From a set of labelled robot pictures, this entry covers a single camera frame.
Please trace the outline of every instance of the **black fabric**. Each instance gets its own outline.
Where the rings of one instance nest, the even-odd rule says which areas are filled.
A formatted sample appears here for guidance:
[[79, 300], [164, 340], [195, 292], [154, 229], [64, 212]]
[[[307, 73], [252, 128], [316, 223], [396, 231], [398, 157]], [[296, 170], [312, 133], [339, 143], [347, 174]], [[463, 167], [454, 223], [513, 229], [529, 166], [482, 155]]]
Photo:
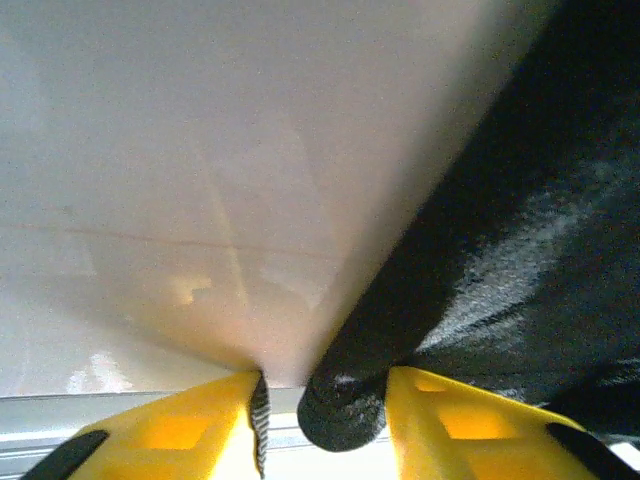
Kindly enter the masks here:
[[545, 408], [588, 425], [599, 437], [640, 437], [640, 359], [595, 369]]
[[318, 364], [312, 442], [374, 438], [393, 365], [545, 404], [640, 358], [639, 9], [559, 10]]
[[249, 420], [251, 421], [251, 428], [253, 428], [256, 438], [256, 468], [260, 473], [260, 478], [265, 478], [265, 462], [267, 460], [267, 447], [269, 446], [270, 413], [271, 402], [269, 401], [269, 390], [267, 390], [264, 374], [261, 374], [249, 403]]

